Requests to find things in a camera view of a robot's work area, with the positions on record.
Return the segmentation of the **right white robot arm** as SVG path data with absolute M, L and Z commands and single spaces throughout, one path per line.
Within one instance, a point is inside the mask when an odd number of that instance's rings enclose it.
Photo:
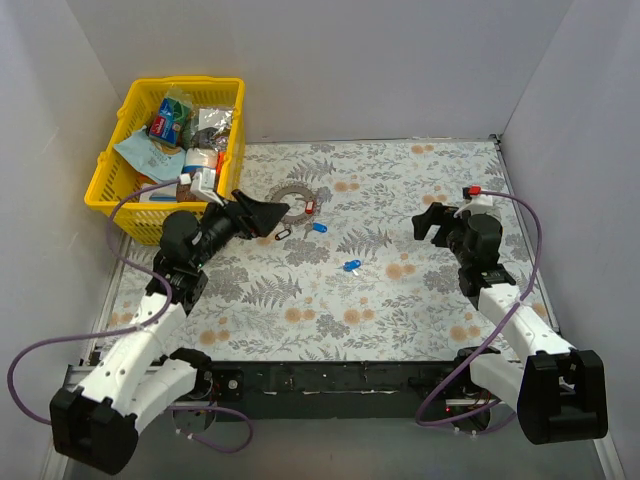
M 491 338 L 461 356 L 457 367 L 418 407 L 415 421 L 426 428 L 445 425 L 422 416 L 451 383 L 464 397 L 486 390 L 515 413 L 535 445 L 601 439 L 608 433 L 605 370 L 600 356 L 579 350 L 526 305 L 527 293 L 499 261 L 503 227 L 489 214 L 485 195 L 456 208 L 435 202 L 412 219 L 414 237 L 438 230 L 432 244 L 450 250 L 459 262 L 459 286 L 474 308 L 490 320 L 521 364 L 491 350 Z

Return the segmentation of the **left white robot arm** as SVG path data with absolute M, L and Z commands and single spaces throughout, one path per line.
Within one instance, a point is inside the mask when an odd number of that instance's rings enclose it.
M 72 390 L 49 404 L 55 450 L 115 475 L 131 460 L 143 430 L 175 400 L 205 398 L 213 386 L 198 352 L 173 354 L 153 375 L 170 334 L 198 302 L 208 278 L 204 265 L 232 238 L 268 236 L 286 215 L 286 203 L 261 202 L 239 190 L 216 198 L 204 214 L 180 210 L 162 224 L 159 250 L 139 307 L 126 333 Z

